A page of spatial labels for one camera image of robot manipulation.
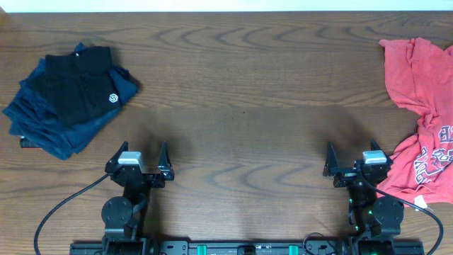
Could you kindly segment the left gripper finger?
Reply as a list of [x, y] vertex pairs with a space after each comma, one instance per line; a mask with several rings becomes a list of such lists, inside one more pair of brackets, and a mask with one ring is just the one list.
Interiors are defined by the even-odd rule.
[[168, 143], [167, 142], [164, 142], [162, 144], [161, 152], [159, 155], [158, 168], [166, 181], [174, 180], [175, 173], [173, 170], [173, 166], [171, 164], [171, 160], [168, 155]]
[[122, 145], [120, 146], [120, 148], [118, 149], [118, 151], [116, 151], [116, 153], [107, 162], [107, 167], [113, 167], [114, 165], [118, 164], [118, 159], [120, 158], [120, 155], [123, 152], [127, 152], [127, 151], [128, 151], [128, 142], [124, 141], [122, 143]]

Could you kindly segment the red printed t-shirt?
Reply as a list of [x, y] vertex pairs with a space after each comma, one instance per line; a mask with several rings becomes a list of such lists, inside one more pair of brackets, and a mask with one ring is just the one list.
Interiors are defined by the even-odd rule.
[[378, 188], [423, 209], [452, 202], [452, 48], [423, 38], [380, 40], [391, 100], [416, 113], [416, 132], [391, 155]]

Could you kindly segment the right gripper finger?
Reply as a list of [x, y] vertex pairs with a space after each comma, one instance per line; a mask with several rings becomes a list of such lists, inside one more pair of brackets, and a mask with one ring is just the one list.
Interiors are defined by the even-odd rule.
[[327, 146], [327, 156], [323, 168], [323, 176], [334, 176], [338, 173], [338, 160], [333, 147], [333, 143], [329, 142]]
[[[371, 147], [371, 150], [381, 150], [381, 151], [384, 152], [384, 150], [379, 146], [378, 142], [375, 139], [371, 139], [370, 147]], [[392, 159], [386, 153], [385, 153], [385, 155], [387, 157], [387, 163], [386, 164], [392, 165], [393, 164]]]

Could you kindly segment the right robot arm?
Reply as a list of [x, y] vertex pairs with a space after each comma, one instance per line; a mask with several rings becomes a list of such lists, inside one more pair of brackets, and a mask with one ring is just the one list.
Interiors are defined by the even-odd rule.
[[393, 237], [401, 233], [404, 206], [388, 196], [377, 195], [377, 184], [387, 178], [391, 165], [389, 156], [375, 140], [370, 150], [351, 167], [342, 167], [337, 159], [333, 144], [327, 146], [324, 176], [333, 177], [333, 186], [348, 190], [349, 221], [357, 234], [338, 246], [343, 254], [391, 253]]

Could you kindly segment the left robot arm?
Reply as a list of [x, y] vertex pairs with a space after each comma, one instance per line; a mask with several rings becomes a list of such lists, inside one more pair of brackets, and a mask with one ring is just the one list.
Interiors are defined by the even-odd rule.
[[127, 142], [106, 163], [106, 174], [124, 191], [121, 196], [109, 199], [101, 211], [105, 223], [103, 254], [159, 253], [159, 245], [145, 236], [143, 226], [150, 190], [163, 188], [167, 181], [174, 180], [166, 142], [162, 144], [158, 169], [157, 174], [146, 173], [142, 153], [130, 151]]

